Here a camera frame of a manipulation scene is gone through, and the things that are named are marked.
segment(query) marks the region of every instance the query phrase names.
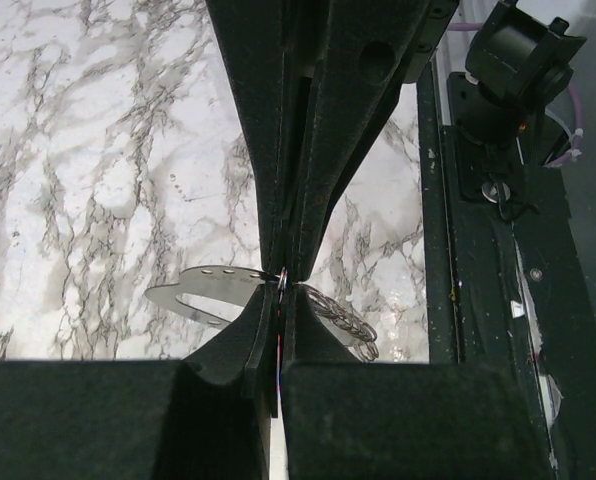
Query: screw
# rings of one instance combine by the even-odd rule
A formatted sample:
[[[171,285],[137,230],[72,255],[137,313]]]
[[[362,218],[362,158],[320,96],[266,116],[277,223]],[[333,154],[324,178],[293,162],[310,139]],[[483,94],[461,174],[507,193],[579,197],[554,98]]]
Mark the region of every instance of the screw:
[[[542,270],[539,270],[537,268],[532,268],[529,271],[529,276],[531,277],[531,279],[534,282],[539,282],[540,280],[542,280]]]

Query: hole in metal plate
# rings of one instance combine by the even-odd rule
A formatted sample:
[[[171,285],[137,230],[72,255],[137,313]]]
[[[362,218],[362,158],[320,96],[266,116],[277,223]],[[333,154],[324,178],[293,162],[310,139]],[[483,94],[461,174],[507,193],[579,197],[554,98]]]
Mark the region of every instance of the hole in metal plate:
[[[418,47],[416,47],[416,52],[418,53],[429,53],[432,50],[432,46],[428,43],[420,43]]]
[[[198,308],[203,312],[211,313],[218,318],[224,318],[228,322],[233,322],[244,310],[244,307],[241,307],[240,305],[194,295],[192,293],[181,293],[176,296],[176,300],[183,305]],[[210,325],[223,325],[220,320],[207,320],[207,323]]]
[[[396,57],[391,45],[371,42],[362,49],[358,68],[363,79],[371,85],[381,85],[389,77]]]

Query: gray marble veining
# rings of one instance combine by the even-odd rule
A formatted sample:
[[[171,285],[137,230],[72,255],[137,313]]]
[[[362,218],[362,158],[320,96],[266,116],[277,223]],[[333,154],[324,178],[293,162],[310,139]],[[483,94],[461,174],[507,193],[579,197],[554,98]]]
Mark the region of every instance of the gray marble veining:
[[[259,268],[255,186],[198,1],[0,1],[0,359],[183,357],[184,268]],[[415,88],[337,205],[309,283],[380,360],[427,361]]]

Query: thin wire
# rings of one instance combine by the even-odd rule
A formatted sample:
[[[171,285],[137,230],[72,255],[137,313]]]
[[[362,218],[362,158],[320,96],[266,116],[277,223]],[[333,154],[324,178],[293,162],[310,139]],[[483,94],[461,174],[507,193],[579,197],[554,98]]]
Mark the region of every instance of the thin wire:
[[[447,27],[447,30],[450,32],[475,32],[480,30],[482,26],[482,23],[452,23]],[[568,163],[575,162],[576,158],[581,154],[580,146],[582,144],[584,127],[582,100],[580,99],[578,90],[576,90],[576,87],[572,82],[569,82],[569,85],[567,85],[567,92],[569,93],[569,98],[571,98],[571,103],[574,106],[574,134],[570,135],[570,138],[572,139],[571,148],[560,157],[543,165],[545,168],[561,168]]]
[[[580,95],[573,83],[569,82],[567,92],[571,98],[571,103],[574,106],[574,134],[571,141],[571,148],[563,155],[549,162],[545,167],[547,168],[561,168],[563,165],[576,161],[576,157],[580,155],[580,145],[582,144],[582,132],[584,127],[584,117],[582,111],[582,101]]]
[[[569,138],[569,141],[570,142],[573,141],[574,134],[571,132],[571,128],[569,128],[569,125],[567,125],[562,118],[560,118],[558,115],[556,115],[556,113],[554,111],[549,110],[549,109],[545,110],[545,115],[547,115],[554,122],[556,122],[558,125],[560,125],[560,128],[562,128],[565,131],[565,133],[567,134],[567,138]]]

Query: purple cable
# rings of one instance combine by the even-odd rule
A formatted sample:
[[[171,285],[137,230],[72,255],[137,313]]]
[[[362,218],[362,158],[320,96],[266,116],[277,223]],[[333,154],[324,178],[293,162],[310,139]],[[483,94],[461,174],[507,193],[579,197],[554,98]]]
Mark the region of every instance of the purple cable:
[[[451,23],[447,27],[450,32],[475,32],[480,30],[482,23]],[[570,162],[575,162],[576,157],[580,155],[580,144],[582,143],[582,130],[583,130],[583,115],[582,115],[582,101],[580,95],[576,90],[573,83],[569,82],[567,86],[567,92],[571,98],[571,103],[574,106],[574,124],[575,130],[571,139],[571,148],[567,150],[563,155],[555,158],[548,164],[544,165],[547,168],[560,168]]]

